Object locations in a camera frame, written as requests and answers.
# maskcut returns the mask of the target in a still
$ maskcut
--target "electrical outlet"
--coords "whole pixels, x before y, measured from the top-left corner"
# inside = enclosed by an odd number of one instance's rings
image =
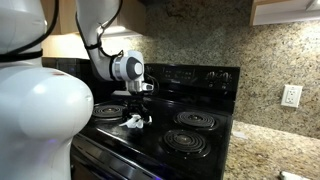
[[[302,92],[302,86],[284,85],[282,106],[298,107]]]

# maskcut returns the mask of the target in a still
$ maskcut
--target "kitchen wall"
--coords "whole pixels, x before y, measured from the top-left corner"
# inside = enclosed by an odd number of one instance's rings
[[[143,37],[106,39],[146,62],[240,66],[234,119],[320,139],[320,22],[249,27],[250,0],[168,0],[147,8]],[[299,108],[280,106],[302,85]]]

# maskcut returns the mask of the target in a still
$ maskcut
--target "electric stove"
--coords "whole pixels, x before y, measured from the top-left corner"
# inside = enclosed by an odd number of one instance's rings
[[[92,179],[222,179],[240,69],[147,64],[146,73],[155,92],[136,104],[152,122],[119,126],[136,100],[96,104],[72,161]]]

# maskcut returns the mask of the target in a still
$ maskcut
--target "granite countertop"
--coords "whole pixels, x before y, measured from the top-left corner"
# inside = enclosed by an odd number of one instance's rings
[[[224,179],[278,179],[288,171],[320,179],[320,140],[234,121]]]

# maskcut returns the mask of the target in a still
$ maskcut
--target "coil burner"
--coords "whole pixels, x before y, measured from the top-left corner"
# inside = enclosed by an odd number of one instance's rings
[[[179,124],[206,130],[213,129],[216,125],[213,116],[202,112],[181,112],[177,115],[176,121]]]
[[[122,118],[124,108],[124,106],[119,105],[96,106],[93,109],[92,115],[103,120],[115,121]]]
[[[163,142],[168,153],[185,159],[204,157],[211,149],[203,136],[185,130],[168,131]]]

